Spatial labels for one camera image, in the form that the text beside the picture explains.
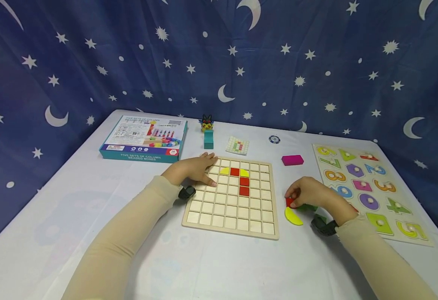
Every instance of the blue star backdrop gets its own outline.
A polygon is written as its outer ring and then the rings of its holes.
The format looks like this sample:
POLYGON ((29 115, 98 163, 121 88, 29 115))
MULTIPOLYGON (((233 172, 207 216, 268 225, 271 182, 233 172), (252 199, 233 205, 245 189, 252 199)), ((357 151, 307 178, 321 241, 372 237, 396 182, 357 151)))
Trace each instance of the blue star backdrop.
POLYGON ((118 108, 378 143, 438 226, 438 0, 0 0, 0 232, 118 108))

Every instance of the purple shape piece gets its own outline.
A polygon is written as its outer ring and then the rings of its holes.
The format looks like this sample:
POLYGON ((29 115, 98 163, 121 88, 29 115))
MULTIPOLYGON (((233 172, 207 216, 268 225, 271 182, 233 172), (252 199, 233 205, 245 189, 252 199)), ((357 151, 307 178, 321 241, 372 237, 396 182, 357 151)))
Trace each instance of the purple shape piece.
POLYGON ((359 201, 364 205, 366 208, 370 210, 378 210, 379 209, 379 202, 377 200, 368 194, 360 194, 359 195, 359 201))
POLYGON ((284 165, 302 165, 304 164, 304 159, 300 155, 286 155, 283 156, 282 162, 284 165))
POLYGON ((360 177, 364 176, 364 171, 362 171, 362 169, 355 164, 348 164, 348 165, 346 165, 346 168, 349 171, 349 173, 354 175, 355 177, 360 178, 360 177))

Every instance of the red square tile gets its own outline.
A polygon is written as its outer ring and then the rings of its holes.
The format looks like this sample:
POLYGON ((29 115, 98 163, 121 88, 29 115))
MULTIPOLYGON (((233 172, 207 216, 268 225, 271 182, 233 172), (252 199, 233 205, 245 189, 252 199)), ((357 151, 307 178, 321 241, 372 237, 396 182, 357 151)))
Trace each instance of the red square tile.
POLYGON ((240 196, 249 196, 249 188, 245 187, 245 186, 240 186, 239 187, 239 195, 240 196))
POLYGON ((231 176, 239 176, 239 169, 236 167, 231 168, 231 176))
POLYGON ((240 177, 239 178, 239 185, 249 186, 249 178, 247 178, 247 177, 240 177))

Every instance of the yellow half-circle piece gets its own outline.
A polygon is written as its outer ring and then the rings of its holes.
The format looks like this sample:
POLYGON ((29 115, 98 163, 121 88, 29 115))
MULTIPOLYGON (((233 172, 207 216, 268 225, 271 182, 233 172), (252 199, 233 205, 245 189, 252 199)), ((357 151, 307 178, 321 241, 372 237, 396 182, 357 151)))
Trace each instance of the yellow half-circle piece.
POLYGON ((223 167, 220 171, 220 174, 225 174, 225 175, 229 175, 229 168, 227 167, 223 167))
POLYGON ((240 169, 239 173, 241 177, 249 177, 249 172, 244 169, 240 169))
POLYGON ((302 221, 301 219, 295 214, 294 211, 292 211, 291 208, 286 208, 286 210, 284 211, 284 214, 286 215, 286 219, 291 222, 294 225, 302 225, 302 221))

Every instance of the toy figure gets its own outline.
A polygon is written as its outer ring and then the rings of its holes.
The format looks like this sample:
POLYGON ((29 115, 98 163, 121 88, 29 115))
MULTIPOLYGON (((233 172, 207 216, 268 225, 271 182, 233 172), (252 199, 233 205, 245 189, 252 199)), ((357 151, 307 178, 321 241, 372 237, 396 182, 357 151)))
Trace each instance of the toy figure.
POLYGON ((206 115, 202 115, 202 120, 199 120, 199 123, 201 123, 201 130, 204 132, 204 130, 212 129, 212 126, 214 125, 214 121, 211 120, 212 115, 209 115, 209 117, 206 117, 206 115))

